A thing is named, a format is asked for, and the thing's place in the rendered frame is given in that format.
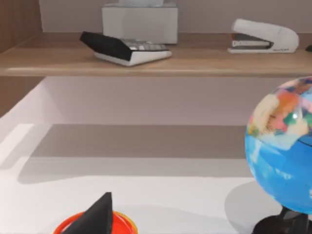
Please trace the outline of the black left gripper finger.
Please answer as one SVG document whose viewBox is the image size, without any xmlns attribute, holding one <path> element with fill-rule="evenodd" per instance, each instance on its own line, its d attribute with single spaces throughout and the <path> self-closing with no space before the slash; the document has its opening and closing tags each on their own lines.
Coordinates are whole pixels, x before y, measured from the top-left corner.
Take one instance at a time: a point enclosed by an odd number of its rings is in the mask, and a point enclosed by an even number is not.
<svg viewBox="0 0 312 234">
<path fill-rule="evenodd" d="M 106 192 L 61 234 L 111 234 L 112 229 L 112 193 Z"/>
</svg>

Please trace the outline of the wooden shelf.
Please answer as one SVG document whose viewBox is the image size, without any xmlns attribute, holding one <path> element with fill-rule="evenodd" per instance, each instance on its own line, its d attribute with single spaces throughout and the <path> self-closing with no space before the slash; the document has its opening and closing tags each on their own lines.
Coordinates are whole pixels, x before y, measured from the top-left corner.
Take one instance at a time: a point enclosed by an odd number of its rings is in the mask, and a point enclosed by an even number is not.
<svg viewBox="0 0 312 234">
<path fill-rule="evenodd" d="M 0 117 L 47 76 L 251 77 L 312 75 L 312 32 L 294 54 L 229 55 L 229 34 L 181 33 L 173 57 L 126 68 L 96 59 L 76 32 L 44 32 L 39 0 L 0 0 Z"/>
</svg>

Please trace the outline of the black and white calculator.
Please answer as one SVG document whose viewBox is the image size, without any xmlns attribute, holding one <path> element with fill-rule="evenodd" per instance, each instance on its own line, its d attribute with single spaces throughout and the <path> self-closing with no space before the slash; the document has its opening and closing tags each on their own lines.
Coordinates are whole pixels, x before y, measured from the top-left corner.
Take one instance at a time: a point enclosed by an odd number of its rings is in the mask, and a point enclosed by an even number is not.
<svg viewBox="0 0 312 234">
<path fill-rule="evenodd" d="M 81 33 L 79 40 L 94 51 L 96 58 L 126 67 L 172 56 L 172 51 L 164 44 L 145 40 L 118 39 L 87 31 Z"/>
</svg>

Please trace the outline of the blue globe on black stand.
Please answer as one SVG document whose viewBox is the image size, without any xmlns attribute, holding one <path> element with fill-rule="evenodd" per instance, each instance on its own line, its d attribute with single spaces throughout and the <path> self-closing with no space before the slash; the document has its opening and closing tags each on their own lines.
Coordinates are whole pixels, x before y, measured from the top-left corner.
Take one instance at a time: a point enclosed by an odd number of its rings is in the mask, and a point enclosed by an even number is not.
<svg viewBox="0 0 312 234">
<path fill-rule="evenodd" d="M 281 206 L 252 234 L 312 234 L 312 76 L 285 82 L 261 99 L 244 146 L 256 182 Z"/>
</svg>

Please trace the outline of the white tissue box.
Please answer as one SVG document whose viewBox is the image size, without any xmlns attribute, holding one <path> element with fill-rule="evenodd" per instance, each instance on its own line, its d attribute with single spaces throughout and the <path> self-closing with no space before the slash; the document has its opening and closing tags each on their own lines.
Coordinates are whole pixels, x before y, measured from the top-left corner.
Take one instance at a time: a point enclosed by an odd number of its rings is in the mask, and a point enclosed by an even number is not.
<svg viewBox="0 0 312 234">
<path fill-rule="evenodd" d="M 119 39 L 178 42 L 178 6 L 165 0 L 118 0 L 102 6 L 102 31 Z"/>
</svg>

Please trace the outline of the white stapler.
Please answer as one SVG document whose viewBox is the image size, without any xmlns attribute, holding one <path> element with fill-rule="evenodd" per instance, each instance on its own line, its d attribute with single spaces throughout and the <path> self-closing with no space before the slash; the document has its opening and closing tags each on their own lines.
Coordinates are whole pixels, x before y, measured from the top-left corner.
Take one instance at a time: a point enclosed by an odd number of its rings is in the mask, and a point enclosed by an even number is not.
<svg viewBox="0 0 312 234">
<path fill-rule="evenodd" d="M 276 24 L 236 19 L 232 31 L 231 54 L 294 53 L 299 47 L 298 34 Z"/>
</svg>

